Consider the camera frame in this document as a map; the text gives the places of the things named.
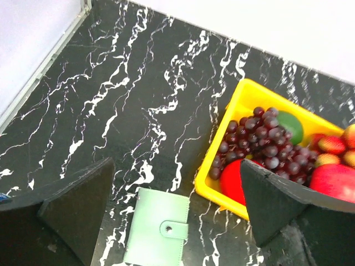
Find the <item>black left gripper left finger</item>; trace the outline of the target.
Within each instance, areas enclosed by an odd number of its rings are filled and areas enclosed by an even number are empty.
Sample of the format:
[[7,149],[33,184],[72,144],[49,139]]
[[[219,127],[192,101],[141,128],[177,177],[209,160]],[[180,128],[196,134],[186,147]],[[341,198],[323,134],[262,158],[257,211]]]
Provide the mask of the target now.
[[104,158],[1,203],[1,265],[90,265],[114,172]]

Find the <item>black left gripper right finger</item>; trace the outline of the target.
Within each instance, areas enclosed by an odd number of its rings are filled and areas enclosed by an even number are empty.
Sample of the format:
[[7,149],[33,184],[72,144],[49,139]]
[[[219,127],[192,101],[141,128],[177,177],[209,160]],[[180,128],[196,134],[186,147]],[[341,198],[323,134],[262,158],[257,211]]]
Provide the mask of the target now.
[[354,203],[242,160],[242,189],[266,265],[354,265]]

